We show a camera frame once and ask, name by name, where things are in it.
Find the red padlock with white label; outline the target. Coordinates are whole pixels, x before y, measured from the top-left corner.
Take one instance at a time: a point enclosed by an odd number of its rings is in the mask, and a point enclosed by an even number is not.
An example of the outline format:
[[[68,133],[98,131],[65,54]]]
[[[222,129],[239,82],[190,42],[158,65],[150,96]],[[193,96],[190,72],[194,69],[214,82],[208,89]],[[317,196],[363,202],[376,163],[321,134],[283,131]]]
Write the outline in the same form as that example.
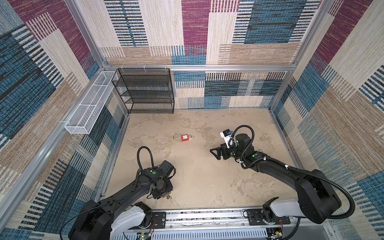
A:
[[[174,135],[173,139],[180,139],[182,142],[188,141],[190,139],[189,135]]]

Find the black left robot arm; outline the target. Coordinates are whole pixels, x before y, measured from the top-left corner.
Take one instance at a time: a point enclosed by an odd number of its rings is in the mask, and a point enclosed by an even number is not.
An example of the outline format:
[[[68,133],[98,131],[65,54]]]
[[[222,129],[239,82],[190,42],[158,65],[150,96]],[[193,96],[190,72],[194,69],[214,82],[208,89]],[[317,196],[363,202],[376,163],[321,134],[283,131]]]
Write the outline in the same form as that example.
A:
[[[157,200],[173,190],[171,174],[175,167],[168,161],[138,169],[135,180],[99,202],[86,202],[68,234],[70,240],[109,240],[144,221],[151,209],[135,202],[145,195]]]

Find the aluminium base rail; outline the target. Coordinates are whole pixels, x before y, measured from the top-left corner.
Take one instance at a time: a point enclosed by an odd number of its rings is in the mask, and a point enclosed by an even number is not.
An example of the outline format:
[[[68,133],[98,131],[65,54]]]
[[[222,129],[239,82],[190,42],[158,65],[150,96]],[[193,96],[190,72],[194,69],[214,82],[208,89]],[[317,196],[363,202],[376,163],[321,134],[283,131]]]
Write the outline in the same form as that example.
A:
[[[117,240],[336,240],[327,223],[282,217],[262,220],[260,206],[155,210],[147,229],[131,228]]]

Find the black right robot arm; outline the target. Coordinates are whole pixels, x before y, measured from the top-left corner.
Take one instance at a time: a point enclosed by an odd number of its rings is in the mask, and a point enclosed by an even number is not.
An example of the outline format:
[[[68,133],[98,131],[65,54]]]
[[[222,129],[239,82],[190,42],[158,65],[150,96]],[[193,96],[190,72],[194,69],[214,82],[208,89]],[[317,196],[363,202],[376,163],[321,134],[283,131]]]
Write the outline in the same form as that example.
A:
[[[321,224],[326,219],[338,219],[335,215],[342,202],[334,185],[318,170],[311,172],[294,168],[267,154],[256,151],[251,138],[239,134],[226,136],[225,143],[210,149],[217,160],[234,158],[245,170],[266,174],[288,185],[297,193],[292,200],[274,197],[263,204],[262,215],[266,223],[274,223],[279,217],[307,218]]]

